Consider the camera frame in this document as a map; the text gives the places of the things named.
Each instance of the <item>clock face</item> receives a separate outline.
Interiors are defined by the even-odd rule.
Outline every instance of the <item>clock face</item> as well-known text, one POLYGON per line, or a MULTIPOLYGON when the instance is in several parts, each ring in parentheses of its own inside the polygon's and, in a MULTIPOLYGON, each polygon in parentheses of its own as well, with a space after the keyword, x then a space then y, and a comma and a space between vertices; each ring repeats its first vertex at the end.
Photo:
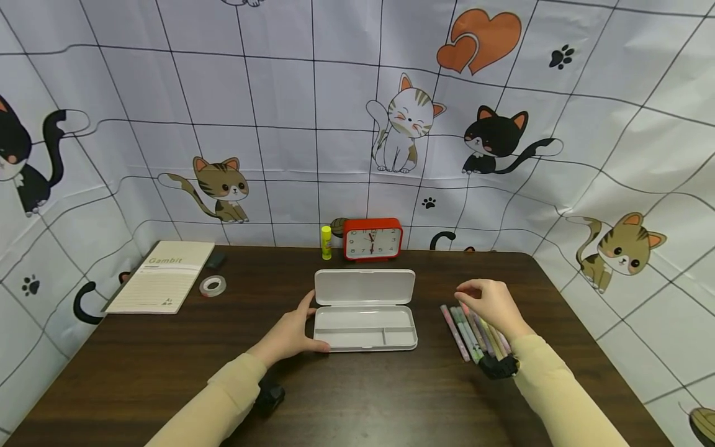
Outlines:
POLYGON ((399 228, 353 230, 343 236, 345 254, 349 258, 395 256, 401 237, 399 228))

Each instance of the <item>hand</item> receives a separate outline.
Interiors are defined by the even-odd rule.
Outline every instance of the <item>hand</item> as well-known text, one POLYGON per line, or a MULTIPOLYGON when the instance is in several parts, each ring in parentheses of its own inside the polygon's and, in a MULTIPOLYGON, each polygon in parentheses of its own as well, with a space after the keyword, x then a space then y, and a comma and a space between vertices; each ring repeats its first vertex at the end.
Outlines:
POLYGON ((316 311, 310 307, 310 301, 314 296, 315 290, 308 292, 300 301, 298 309, 283 314, 263 339, 247 352, 261 360, 266 368, 270 368, 279 360, 305 351, 330 352, 330 345, 326 342, 305 336, 305 321, 316 311))
POLYGON ((465 303, 509 341, 535 333, 524 321, 509 289, 501 281, 469 280, 457 286, 454 298, 465 303))

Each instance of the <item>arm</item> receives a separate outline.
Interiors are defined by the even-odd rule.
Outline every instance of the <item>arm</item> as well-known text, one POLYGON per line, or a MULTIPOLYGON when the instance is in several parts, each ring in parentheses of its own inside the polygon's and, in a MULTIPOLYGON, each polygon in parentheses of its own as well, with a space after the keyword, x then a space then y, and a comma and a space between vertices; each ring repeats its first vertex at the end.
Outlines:
POLYGON ((616 427, 543 338, 534 334, 510 342, 520 365, 516 386, 543 421, 554 447, 627 447, 616 427))
POLYGON ((455 298, 509 340, 519 360, 516 385, 554 447, 627 447, 563 360, 526 324, 504 283, 467 281, 457 287, 455 298))
POLYGON ((147 447, 218 447, 251 411, 268 368, 303 351, 330 352, 326 342, 305 336, 305 321, 315 314, 310 307, 314 295, 308 293, 260 342, 214 374, 147 447))

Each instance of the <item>beige sleeve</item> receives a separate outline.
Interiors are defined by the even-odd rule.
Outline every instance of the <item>beige sleeve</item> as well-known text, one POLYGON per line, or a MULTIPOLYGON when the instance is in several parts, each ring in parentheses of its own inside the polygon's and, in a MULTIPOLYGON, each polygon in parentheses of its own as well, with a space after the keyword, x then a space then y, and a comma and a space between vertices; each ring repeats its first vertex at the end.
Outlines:
POLYGON ((511 347, 520 364, 516 386, 543 421, 554 447, 628 445, 543 338, 527 335, 511 347))
POLYGON ((218 447, 253 407, 264 374, 266 367, 250 354, 227 363, 147 447, 218 447))

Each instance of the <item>tape roll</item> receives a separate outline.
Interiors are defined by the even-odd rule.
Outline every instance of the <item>tape roll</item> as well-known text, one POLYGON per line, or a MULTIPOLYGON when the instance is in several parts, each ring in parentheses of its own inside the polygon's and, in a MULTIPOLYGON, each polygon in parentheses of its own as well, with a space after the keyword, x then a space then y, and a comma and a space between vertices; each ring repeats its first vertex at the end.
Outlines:
POLYGON ((199 291, 207 298, 221 295, 226 290, 226 280, 220 275, 209 276, 201 282, 199 291))

